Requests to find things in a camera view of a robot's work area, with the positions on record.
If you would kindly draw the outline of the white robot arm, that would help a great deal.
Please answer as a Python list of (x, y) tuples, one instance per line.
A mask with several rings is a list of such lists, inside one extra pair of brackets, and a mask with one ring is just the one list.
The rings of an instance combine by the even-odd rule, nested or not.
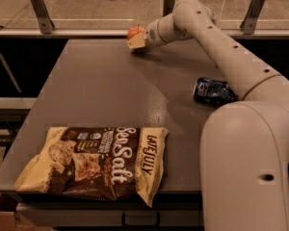
[(221, 31), (198, 0), (127, 33), (131, 49), (195, 39), (238, 95), (205, 122), (205, 231), (289, 231), (289, 80)]

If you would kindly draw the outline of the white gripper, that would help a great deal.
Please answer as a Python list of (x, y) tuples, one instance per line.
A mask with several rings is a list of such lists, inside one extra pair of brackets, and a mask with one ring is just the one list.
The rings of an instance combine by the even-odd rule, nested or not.
[(165, 17), (154, 20), (146, 27), (146, 35), (139, 33), (127, 40), (127, 45), (131, 50), (144, 48), (147, 42), (150, 46), (162, 46), (167, 42), (167, 19)]

